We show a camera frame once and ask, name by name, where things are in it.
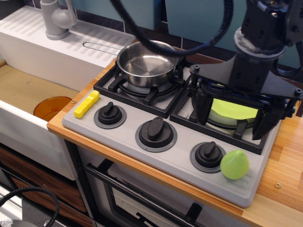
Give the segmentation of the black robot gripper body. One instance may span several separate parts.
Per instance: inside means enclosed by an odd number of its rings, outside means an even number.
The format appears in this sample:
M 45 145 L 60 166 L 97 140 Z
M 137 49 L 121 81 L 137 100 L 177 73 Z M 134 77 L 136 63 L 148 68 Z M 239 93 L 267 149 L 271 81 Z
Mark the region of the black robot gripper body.
M 238 52 L 226 62 L 192 65 L 190 73 L 246 95 L 301 100 L 299 88 L 276 76 L 269 67 L 268 62 Z

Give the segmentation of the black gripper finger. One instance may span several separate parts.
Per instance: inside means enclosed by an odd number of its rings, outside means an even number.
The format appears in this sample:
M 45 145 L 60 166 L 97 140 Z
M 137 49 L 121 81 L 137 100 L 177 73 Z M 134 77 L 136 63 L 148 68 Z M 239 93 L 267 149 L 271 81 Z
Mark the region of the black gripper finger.
M 211 96 L 202 88 L 197 90 L 195 108 L 197 121 L 201 125 L 205 125 L 211 109 Z
M 265 105 L 258 109 L 253 123 L 252 139 L 261 140 L 279 123 L 283 116 L 282 105 Z

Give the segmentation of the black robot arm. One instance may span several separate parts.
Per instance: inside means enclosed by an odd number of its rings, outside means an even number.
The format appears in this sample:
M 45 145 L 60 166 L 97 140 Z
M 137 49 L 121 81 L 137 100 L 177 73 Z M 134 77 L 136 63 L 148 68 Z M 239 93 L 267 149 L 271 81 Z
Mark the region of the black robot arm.
M 214 99 L 257 109 L 254 140 L 268 133 L 295 111 L 303 97 L 300 88 L 285 81 L 302 72 L 285 72 L 277 67 L 286 47 L 296 45 L 303 53 L 303 3 L 300 0 L 249 0 L 242 26 L 235 32 L 237 52 L 219 64 L 190 68 L 196 82 L 197 121 L 206 124 Z

